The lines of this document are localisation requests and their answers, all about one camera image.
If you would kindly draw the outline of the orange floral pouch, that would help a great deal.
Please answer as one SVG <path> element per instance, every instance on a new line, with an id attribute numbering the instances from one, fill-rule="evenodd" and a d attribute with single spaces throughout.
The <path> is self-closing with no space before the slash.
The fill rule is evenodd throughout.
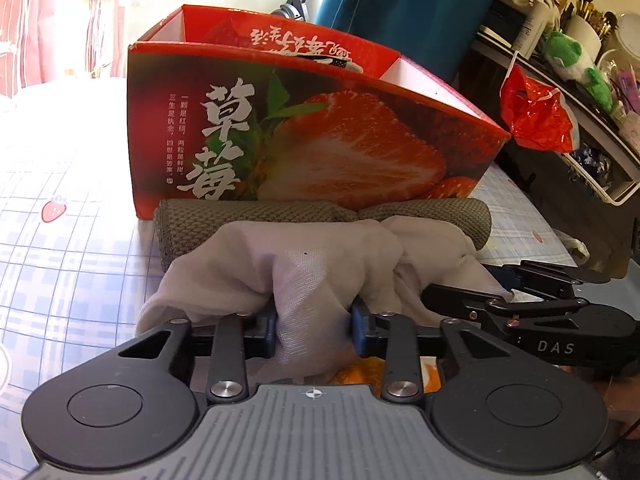
<path id="1" fill-rule="evenodd" d="M 423 390 L 432 393 L 442 388 L 434 356 L 420 357 Z M 376 396 L 381 395 L 385 361 L 379 358 L 359 359 L 336 372 L 331 385 L 369 385 Z"/>

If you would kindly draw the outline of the white cloth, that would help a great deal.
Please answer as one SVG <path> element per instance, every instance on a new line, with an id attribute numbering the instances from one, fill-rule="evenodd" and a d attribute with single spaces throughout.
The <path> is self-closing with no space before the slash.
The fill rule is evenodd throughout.
<path id="1" fill-rule="evenodd" d="M 171 263 L 142 307 L 137 332 L 178 316 L 204 323 L 253 314 L 272 301 L 276 354 L 250 360 L 248 380 L 328 379 L 356 360 L 347 335 L 354 299 L 373 313 L 436 326 L 442 318 L 420 299 L 431 284 L 512 297 L 477 260 L 472 240 L 445 221 L 237 221 Z"/>

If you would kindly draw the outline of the dark cluttered shelf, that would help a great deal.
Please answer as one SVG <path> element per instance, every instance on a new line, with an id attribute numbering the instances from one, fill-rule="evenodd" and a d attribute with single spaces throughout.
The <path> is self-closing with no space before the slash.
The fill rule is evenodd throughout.
<path id="1" fill-rule="evenodd" d="M 626 272 L 639 219 L 639 156 L 542 58 L 479 30 L 457 74 L 461 93 L 512 133 L 497 158 L 552 228 L 585 243 L 589 269 Z"/>

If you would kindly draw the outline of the red plastic bag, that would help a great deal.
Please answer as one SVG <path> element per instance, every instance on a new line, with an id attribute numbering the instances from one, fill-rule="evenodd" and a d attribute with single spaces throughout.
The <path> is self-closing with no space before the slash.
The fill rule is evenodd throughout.
<path id="1" fill-rule="evenodd" d="M 521 148 L 568 154 L 579 148 L 578 121 L 563 92 L 514 65 L 499 92 L 500 114 Z"/>

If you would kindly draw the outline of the plaid tablecloth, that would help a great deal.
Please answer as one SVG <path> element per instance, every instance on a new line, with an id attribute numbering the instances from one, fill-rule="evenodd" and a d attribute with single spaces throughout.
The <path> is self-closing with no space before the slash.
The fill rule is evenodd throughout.
<path id="1" fill-rule="evenodd" d="M 126 82 L 67 76 L 1 101 L 1 474 L 35 465 L 26 398 L 134 333 L 160 284 L 134 212 Z"/>

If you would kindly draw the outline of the green white plush toy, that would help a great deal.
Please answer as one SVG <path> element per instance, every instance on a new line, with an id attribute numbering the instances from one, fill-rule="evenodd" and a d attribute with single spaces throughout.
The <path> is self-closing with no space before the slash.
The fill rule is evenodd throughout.
<path id="1" fill-rule="evenodd" d="M 562 81 L 576 82 L 601 110 L 612 112 L 612 92 L 579 41 L 552 32 L 544 44 L 544 58 Z"/>

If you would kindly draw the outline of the red strawberry cardboard box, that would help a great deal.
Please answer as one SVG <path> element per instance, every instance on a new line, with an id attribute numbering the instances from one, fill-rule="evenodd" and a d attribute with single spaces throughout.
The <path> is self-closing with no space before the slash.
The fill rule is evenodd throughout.
<path id="1" fill-rule="evenodd" d="M 127 129 L 141 219 L 170 198 L 464 197 L 509 140 L 395 50 L 216 6 L 182 6 L 130 46 Z"/>

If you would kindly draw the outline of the white brush holder cup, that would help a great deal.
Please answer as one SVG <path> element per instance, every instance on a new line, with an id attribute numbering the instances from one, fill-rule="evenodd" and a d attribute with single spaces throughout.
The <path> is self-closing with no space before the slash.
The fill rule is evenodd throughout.
<path id="1" fill-rule="evenodd" d="M 595 61 L 601 49 L 601 39 L 591 25 L 579 15 L 573 15 L 568 21 L 564 32 L 570 38 L 578 41 L 590 58 Z"/>

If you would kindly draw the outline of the white spray bottle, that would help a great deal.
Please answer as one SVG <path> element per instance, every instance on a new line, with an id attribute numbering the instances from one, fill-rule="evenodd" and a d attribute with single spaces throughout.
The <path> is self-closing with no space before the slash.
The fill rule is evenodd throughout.
<path id="1" fill-rule="evenodd" d="M 528 60 L 548 24 L 549 16 L 549 7 L 543 2 L 535 2 L 512 44 L 512 50 Z"/>

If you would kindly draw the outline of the dark teal curtain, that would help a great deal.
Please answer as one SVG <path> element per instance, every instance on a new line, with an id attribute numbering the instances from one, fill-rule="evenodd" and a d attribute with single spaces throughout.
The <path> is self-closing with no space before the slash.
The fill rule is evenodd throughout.
<path id="1" fill-rule="evenodd" d="M 394 49 L 450 82 L 492 0 L 323 0 L 321 26 Z"/>

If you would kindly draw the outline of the pink printed backdrop curtain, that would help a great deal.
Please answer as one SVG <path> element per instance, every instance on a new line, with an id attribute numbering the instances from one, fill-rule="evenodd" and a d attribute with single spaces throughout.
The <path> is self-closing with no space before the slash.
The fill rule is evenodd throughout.
<path id="1" fill-rule="evenodd" d="M 1 0 L 1 94 L 125 73 L 125 0 Z"/>

